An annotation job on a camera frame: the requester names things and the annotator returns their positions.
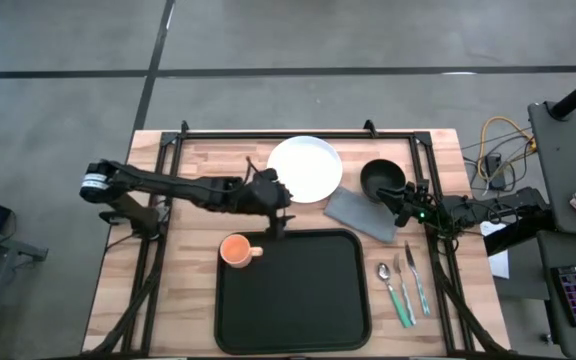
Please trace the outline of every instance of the utensil handle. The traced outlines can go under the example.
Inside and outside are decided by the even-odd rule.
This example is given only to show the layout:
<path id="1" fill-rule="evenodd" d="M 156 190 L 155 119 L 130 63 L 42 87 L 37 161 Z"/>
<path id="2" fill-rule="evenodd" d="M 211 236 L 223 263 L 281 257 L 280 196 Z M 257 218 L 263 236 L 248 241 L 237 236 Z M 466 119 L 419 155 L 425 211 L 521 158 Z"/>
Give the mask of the utensil handle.
<path id="1" fill-rule="evenodd" d="M 421 279 L 419 279 L 417 274 L 415 274 L 415 281 L 417 282 L 417 290 L 419 290 L 419 299 L 421 299 L 421 308 L 424 310 L 424 315 L 430 315 L 430 307 L 424 294 L 424 287 L 421 285 Z"/>
<path id="2" fill-rule="evenodd" d="M 408 316 L 406 315 L 406 311 L 404 310 L 403 305 L 401 305 L 401 302 L 399 302 L 399 299 L 397 298 L 395 289 L 393 289 L 392 286 L 388 284 L 388 290 L 390 291 L 392 302 L 395 303 L 395 309 L 397 309 L 397 315 L 399 315 L 401 324 L 404 326 L 404 328 L 412 326 L 412 324 L 410 324 L 410 320 L 408 320 Z"/>
<path id="3" fill-rule="evenodd" d="M 406 284 L 403 282 L 401 283 L 401 291 L 404 293 L 404 299 L 406 300 L 406 308 L 408 308 L 408 317 L 410 318 L 410 322 L 412 325 L 417 324 L 417 320 L 415 319 L 415 313 L 412 312 L 412 304 L 410 303 L 410 297 L 408 297 L 408 290 L 406 289 Z"/>

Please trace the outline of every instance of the gray cloth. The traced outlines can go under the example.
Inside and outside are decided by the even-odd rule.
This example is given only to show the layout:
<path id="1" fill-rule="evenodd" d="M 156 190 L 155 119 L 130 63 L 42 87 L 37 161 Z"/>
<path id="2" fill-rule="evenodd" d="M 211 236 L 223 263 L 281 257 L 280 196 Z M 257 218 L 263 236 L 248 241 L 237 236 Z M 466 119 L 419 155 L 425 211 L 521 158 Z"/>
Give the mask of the gray cloth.
<path id="1" fill-rule="evenodd" d="M 386 205 L 376 204 L 366 196 L 339 187 L 324 214 L 383 243 L 395 242 L 395 216 Z"/>

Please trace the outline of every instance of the yellow cable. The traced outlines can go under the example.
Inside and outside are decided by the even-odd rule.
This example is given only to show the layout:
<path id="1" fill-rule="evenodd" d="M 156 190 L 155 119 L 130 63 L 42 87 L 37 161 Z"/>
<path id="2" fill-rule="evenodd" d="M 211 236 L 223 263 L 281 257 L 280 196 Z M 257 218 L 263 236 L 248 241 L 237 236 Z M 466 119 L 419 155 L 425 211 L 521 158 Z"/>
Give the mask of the yellow cable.
<path id="1" fill-rule="evenodd" d="M 533 136 L 526 133 L 524 130 L 522 130 L 519 127 L 519 125 L 517 125 L 516 122 L 514 122 L 514 121 L 512 121 L 506 117 L 503 117 L 503 116 L 495 116 L 495 117 L 488 119 L 484 123 L 483 128 L 481 129 L 481 145 L 479 146 L 479 157 L 477 158 L 477 175 L 479 175 L 479 177 L 484 179 L 485 181 L 488 181 L 488 176 L 482 171 L 481 164 L 484 161 L 484 151 L 485 151 L 485 147 L 486 147 L 486 144 L 485 144 L 486 132 L 488 131 L 488 125 L 490 125 L 491 123 L 493 123 L 495 121 L 507 122 L 508 124 L 512 125 L 517 130 L 517 132 L 521 133 L 521 135 L 523 135 L 523 137 L 526 138 L 526 141 L 530 141 L 530 152 L 527 153 L 526 156 L 532 155 L 537 151 L 537 144 L 536 144 Z M 512 163 L 512 162 L 515 162 L 517 160 L 523 159 L 523 156 L 524 156 L 524 154 L 518 155 L 518 156 L 514 157 L 512 160 L 510 160 L 508 163 Z"/>

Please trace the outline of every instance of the concrete floor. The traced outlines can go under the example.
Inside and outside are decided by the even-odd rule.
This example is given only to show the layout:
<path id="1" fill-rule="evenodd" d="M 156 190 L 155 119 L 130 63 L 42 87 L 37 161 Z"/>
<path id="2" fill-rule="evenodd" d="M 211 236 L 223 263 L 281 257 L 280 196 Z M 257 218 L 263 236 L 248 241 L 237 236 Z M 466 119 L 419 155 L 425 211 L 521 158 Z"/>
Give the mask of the concrete floor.
<path id="1" fill-rule="evenodd" d="M 0 0 L 0 71 L 145 70 L 164 4 Z M 576 0 L 177 1 L 160 68 L 509 65 L 576 65 Z M 0 358 L 80 350 L 108 228 L 78 187 L 89 161 L 125 158 L 143 86 L 0 79 L 0 203 L 18 214 L 17 239 L 50 248 L 7 292 Z M 576 73 L 158 79 L 145 128 L 182 119 L 195 129 L 358 128 L 372 119 L 456 128 L 468 145 L 489 117 L 528 126 L 529 103 L 575 86 Z M 495 124 L 488 136 L 510 131 Z M 519 185 L 545 194 L 537 158 L 528 164 Z M 542 303 L 501 300 L 514 349 L 561 356 L 539 343 Z"/>

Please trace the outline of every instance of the orange mug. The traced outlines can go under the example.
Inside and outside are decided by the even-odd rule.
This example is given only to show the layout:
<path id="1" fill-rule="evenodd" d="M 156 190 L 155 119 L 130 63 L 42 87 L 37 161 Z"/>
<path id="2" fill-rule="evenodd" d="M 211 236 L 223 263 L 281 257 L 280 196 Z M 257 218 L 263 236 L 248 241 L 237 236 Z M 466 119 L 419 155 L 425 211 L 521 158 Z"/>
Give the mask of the orange mug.
<path id="1" fill-rule="evenodd" d="M 224 261 L 234 267 L 242 268 L 250 264 L 253 256 L 261 256 L 264 249 L 250 246 L 245 236 L 239 234 L 228 235 L 219 246 L 219 255 Z"/>

